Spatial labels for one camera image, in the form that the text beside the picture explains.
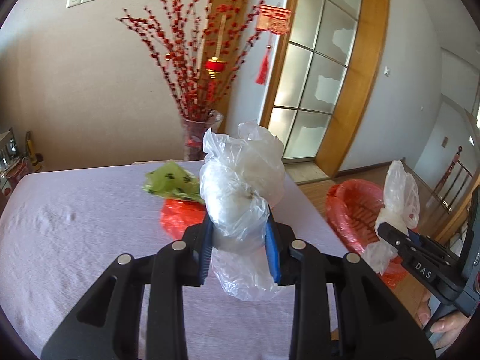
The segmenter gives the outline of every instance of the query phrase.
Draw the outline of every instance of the finger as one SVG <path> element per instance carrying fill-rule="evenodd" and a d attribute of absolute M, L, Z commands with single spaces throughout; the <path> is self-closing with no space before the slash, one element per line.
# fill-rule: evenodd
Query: finger
<path fill-rule="evenodd" d="M 428 303 L 420 303 L 417 310 L 418 320 L 421 322 L 422 326 L 425 326 L 431 317 L 431 310 L 428 307 Z"/>
<path fill-rule="evenodd" d="M 422 302 L 425 303 L 425 302 L 428 302 L 430 300 L 430 297 L 431 297 L 431 293 L 429 290 L 426 290 L 424 293 L 423 293 L 423 296 L 422 296 Z"/>
<path fill-rule="evenodd" d="M 418 315 L 415 315 L 414 320 L 419 327 L 421 327 L 421 328 L 423 327 L 423 322 L 421 320 L 419 320 Z"/>
<path fill-rule="evenodd" d="M 432 333 L 444 333 L 453 329 L 461 329 L 468 321 L 469 318 L 463 315 L 460 311 L 456 311 L 435 322 L 430 330 Z"/>
<path fill-rule="evenodd" d="M 446 332 L 440 339 L 433 345 L 434 349 L 440 349 L 447 345 L 452 344 L 460 335 L 462 329 L 454 329 Z"/>

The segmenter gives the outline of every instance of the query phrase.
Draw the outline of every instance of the glass vase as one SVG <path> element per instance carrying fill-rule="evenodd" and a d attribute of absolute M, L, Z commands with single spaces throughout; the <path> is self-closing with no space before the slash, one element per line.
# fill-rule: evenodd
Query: glass vase
<path fill-rule="evenodd" d="M 223 115 L 215 110 L 210 111 L 210 117 L 206 122 L 183 118 L 183 135 L 185 138 L 183 157 L 185 161 L 202 161 L 205 158 L 203 136 L 210 127 L 213 132 L 217 132 L 222 120 Z"/>

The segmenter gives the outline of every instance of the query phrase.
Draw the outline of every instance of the glass door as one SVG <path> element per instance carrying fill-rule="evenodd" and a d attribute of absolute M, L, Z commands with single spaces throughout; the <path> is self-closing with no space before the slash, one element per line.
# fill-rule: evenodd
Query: glass door
<path fill-rule="evenodd" d="M 268 130 L 284 162 L 311 161 L 332 117 L 362 0 L 298 0 Z"/>

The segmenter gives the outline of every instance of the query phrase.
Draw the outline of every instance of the white tablecloth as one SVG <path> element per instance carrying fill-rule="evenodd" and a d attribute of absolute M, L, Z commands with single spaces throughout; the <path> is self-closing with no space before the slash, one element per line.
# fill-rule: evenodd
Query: white tablecloth
<path fill-rule="evenodd" d="M 181 165 L 198 175 L 202 164 Z M 141 189 L 145 173 L 158 166 L 33 174 L 14 191 L 0 218 L 0 305 L 37 356 L 119 254 L 143 257 L 171 242 L 158 221 L 163 200 Z M 347 252 L 288 177 L 285 196 L 273 214 L 320 251 L 336 256 Z M 271 301 L 241 302 L 222 291 L 210 270 L 203 287 L 184 288 L 189 358 L 287 359 L 293 292 L 291 288 Z M 146 305 L 144 300 L 140 357 Z M 336 315 L 332 302 L 330 314 Z M 332 330 L 337 328 L 333 320 Z"/>

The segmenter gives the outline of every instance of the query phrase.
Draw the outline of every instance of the green plastic bag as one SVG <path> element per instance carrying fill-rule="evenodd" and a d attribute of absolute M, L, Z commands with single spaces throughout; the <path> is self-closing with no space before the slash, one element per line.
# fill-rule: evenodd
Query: green plastic bag
<path fill-rule="evenodd" d="M 187 200 L 205 204 L 200 196 L 200 181 L 189 171 L 168 161 L 163 166 L 149 172 L 142 189 L 165 199 Z"/>

